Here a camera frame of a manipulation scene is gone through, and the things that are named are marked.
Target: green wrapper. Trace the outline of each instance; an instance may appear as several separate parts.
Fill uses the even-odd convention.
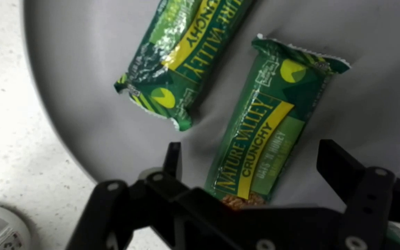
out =
[[[269,198],[327,79],[348,69],[342,59],[272,38],[252,47],[258,55],[205,181],[226,201]]]
[[[190,109],[254,0],[161,0],[127,72],[115,83],[137,105],[191,126]]]

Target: screw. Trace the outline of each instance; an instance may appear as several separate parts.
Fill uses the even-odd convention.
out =
[[[109,184],[106,186],[106,190],[108,190],[108,191],[113,191],[113,190],[116,190],[117,187],[119,187],[119,183],[113,181],[113,183],[109,183]]]
[[[344,244],[347,245],[348,250],[366,250],[366,242],[356,237],[356,236],[348,236],[344,238]]]
[[[152,180],[154,181],[159,181],[159,180],[162,180],[163,179],[163,174],[162,173],[155,173],[154,176],[152,176]]]
[[[381,169],[381,167],[376,167],[376,174],[380,174],[380,176],[386,176],[387,174],[387,172],[384,170],[384,169]]]
[[[274,244],[267,238],[261,238],[255,244],[256,250],[274,250]]]

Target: yellow logo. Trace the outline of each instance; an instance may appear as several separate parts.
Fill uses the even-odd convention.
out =
[[[152,101],[158,102],[159,105],[170,109],[174,106],[174,97],[172,91],[166,87],[156,87],[151,91]]]
[[[280,76],[287,83],[297,83],[306,74],[306,66],[291,61],[283,59],[280,65]]]

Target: yellow label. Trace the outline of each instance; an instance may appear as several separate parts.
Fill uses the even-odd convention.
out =
[[[258,158],[267,140],[270,138],[272,133],[274,131],[276,126],[283,120],[283,117],[292,106],[294,105],[290,102],[279,102],[279,105],[269,113],[266,120],[256,130],[251,141],[249,149],[244,156],[242,169],[240,172],[237,190],[238,197],[248,198]]]
[[[205,30],[208,29],[211,19],[216,11],[219,0],[202,0],[199,8],[191,20],[187,31],[181,40],[174,45],[169,55],[162,59],[162,65],[174,70],[188,54],[197,47]]]

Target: countertop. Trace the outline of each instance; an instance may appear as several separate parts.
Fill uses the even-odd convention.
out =
[[[41,105],[23,47],[22,1],[0,0],[0,204],[27,222],[31,248],[58,250],[92,186]],[[136,234],[129,248],[165,248],[148,229]]]

